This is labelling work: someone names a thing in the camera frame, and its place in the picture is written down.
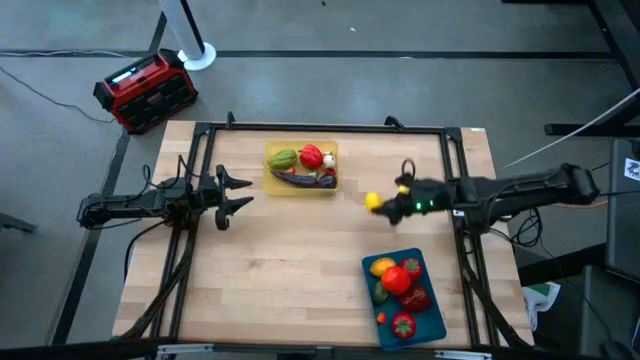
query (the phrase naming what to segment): toy vegetable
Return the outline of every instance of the toy vegetable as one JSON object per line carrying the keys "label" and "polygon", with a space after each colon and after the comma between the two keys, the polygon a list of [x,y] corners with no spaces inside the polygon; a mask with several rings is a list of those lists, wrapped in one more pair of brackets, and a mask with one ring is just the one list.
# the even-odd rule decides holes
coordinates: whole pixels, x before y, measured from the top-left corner
{"label": "toy vegetable", "polygon": [[314,188],[318,186],[318,181],[313,176],[293,175],[283,171],[271,170],[271,173],[283,181],[293,184],[295,186],[304,188]]}
{"label": "toy vegetable", "polygon": [[400,266],[409,272],[411,280],[418,280],[422,276],[422,266],[420,262],[413,258],[405,259]]}
{"label": "toy vegetable", "polygon": [[371,298],[373,299],[373,303],[376,305],[380,305],[384,303],[389,297],[389,292],[382,287],[380,281],[376,282],[376,285],[373,287],[373,293],[371,294]]}
{"label": "toy vegetable", "polygon": [[300,163],[308,169],[319,169],[323,164],[323,159],[322,152],[311,144],[306,145],[300,151]]}
{"label": "toy vegetable", "polygon": [[420,312],[427,310],[431,306],[431,298],[427,294],[427,289],[419,284],[413,284],[400,297],[400,305],[404,311]]}
{"label": "toy vegetable", "polygon": [[338,179],[333,175],[322,175],[318,179],[318,187],[323,189],[335,189],[338,186]]}
{"label": "toy vegetable", "polygon": [[284,149],[270,157],[269,160],[267,160],[267,163],[272,169],[287,170],[296,163],[297,159],[298,155],[294,150]]}
{"label": "toy vegetable", "polygon": [[376,316],[376,321],[378,322],[378,324],[384,324],[385,321],[387,321],[387,315],[385,315],[385,313],[383,312],[379,312],[378,316]]}
{"label": "toy vegetable", "polygon": [[396,262],[392,258],[379,258],[371,264],[369,271],[373,276],[382,277],[385,270],[392,266],[396,266]]}
{"label": "toy vegetable", "polygon": [[382,275],[382,286],[393,295],[401,295],[411,285],[411,277],[402,266],[387,268]]}
{"label": "toy vegetable", "polygon": [[409,313],[397,313],[391,321],[391,331],[397,338],[409,339],[416,333],[416,319]]}

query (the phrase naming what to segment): wooden tabletop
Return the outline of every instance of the wooden tabletop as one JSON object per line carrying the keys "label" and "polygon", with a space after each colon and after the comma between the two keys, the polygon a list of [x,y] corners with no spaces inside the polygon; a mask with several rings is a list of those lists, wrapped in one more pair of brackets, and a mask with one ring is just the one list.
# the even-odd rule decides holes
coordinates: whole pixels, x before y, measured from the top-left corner
{"label": "wooden tabletop", "polygon": [[[177,156],[189,152],[195,122],[169,122],[154,182],[175,176]],[[462,129],[472,176],[494,177],[483,129]],[[265,144],[274,139],[328,139],[339,146],[340,187],[330,198],[272,197],[262,189]],[[195,169],[200,169],[204,140]],[[453,146],[452,158],[455,158]],[[253,196],[218,231],[214,211],[200,221],[180,327],[183,342],[377,346],[376,325],[363,279],[365,256],[417,247],[422,250],[447,337],[426,344],[470,345],[450,215],[413,216],[397,227],[364,209],[367,192],[395,196],[393,183],[405,158],[417,177],[443,179],[439,139],[431,135],[218,131],[211,168],[224,164],[251,187],[229,198]],[[152,224],[145,221],[141,228]],[[157,228],[138,240],[114,335],[129,329],[158,291],[171,230]],[[184,232],[181,241],[185,241]],[[492,297],[518,334],[533,343],[511,245],[482,237]],[[483,343],[482,307],[476,299]],[[168,333],[173,297],[162,334]]]}

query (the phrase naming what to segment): red tomato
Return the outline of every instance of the red tomato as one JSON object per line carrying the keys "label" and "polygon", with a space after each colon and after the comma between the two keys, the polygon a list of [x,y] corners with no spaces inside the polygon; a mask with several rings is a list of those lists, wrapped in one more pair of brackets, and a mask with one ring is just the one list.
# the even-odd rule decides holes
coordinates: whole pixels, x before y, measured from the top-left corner
{"label": "red tomato", "polygon": [[393,335],[400,339],[409,339],[416,334],[416,319],[409,313],[397,313],[391,321]]}
{"label": "red tomato", "polygon": [[411,277],[402,266],[391,266],[382,275],[382,287],[393,295],[400,295],[411,285]]}
{"label": "red tomato", "polygon": [[418,280],[422,276],[422,266],[420,265],[420,261],[416,259],[405,259],[400,266],[409,272],[411,280]]}
{"label": "red tomato", "polygon": [[431,298],[427,293],[427,289],[419,284],[413,284],[400,297],[400,305],[404,311],[420,312],[427,310],[431,306]]}

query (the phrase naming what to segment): yellow lemon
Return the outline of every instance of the yellow lemon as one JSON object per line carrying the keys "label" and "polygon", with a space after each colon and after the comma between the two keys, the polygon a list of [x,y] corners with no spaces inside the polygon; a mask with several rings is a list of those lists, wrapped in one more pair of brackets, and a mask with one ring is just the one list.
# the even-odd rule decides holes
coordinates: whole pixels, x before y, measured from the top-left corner
{"label": "yellow lemon", "polygon": [[380,258],[371,264],[369,271],[373,274],[373,276],[382,277],[385,270],[388,268],[396,266],[396,262],[393,261],[392,258]]}
{"label": "yellow lemon", "polygon": [[365,197],[364,199],[364,207],[366,207],[369,211],[379,208],[380,206],[382,206],[382,203],[382,198],[378,193],[368,193],[367,197]]}

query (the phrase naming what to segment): red portable power station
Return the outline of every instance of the red portable power station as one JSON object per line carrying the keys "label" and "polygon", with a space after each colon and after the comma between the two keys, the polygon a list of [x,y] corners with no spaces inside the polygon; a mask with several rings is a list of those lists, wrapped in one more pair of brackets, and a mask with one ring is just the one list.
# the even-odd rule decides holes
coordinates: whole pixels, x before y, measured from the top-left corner
{"label": "red portable power station", "polygon": [[178,55],[168,49],[96,83],[93,96],[129,134],[142,134],[198,96]]}

